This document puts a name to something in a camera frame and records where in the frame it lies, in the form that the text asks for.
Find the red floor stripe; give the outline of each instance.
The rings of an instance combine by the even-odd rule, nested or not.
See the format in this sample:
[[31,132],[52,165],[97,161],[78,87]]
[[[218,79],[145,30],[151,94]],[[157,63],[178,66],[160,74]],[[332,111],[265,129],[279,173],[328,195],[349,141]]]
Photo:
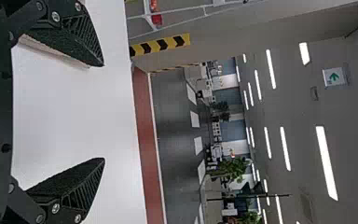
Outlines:
[[163,224],[161,189],[147,74],[135,67],[132,76],[148,224]]

